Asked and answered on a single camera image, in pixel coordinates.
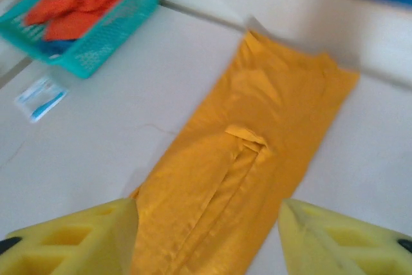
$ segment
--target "white wall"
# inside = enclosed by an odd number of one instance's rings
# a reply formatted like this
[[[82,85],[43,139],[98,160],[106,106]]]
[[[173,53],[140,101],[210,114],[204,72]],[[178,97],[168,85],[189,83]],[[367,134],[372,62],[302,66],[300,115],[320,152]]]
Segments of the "white wall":
[[[412,85],[412,11],[370,0],[168,0]]]

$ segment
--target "teal basket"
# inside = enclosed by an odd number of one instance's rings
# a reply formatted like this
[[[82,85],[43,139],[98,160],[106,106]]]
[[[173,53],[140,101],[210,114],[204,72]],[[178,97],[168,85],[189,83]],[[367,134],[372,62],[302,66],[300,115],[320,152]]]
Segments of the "teal basket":
[[[158,0],[121,0],[62,55],[50,58],[38,41],[44,25],[25,26],[23,19],[38,0],[22,0],[0,17],[0,34],[34,59],[59,65],[88,78],[155,11]]]

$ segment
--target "table surface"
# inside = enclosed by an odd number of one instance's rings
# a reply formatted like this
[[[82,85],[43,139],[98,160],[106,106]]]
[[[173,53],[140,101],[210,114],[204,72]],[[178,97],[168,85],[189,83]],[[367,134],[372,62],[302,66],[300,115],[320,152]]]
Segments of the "table surface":
[[[160,8],[80,80],[33,62],[0,89],[0,235],[127,196],[223,73],[242,34]],[[70,93],[36,124],[14,98],[45,73]],[[362,76],[295,197],[412,234],[412,93]],[[249,272],[286,275],[272,229]]]

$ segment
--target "orange cloth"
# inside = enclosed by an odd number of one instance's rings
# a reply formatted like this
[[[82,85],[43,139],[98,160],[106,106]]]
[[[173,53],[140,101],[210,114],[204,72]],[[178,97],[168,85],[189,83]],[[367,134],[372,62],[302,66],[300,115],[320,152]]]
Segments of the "orange cloth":
[[[118,0],[40,0],[24,18],[25,24],[50,22],[45,39],[82,37]]]
[[[132,275],[244,274],[358,78],[325,54],[248,33],[131,195]]]

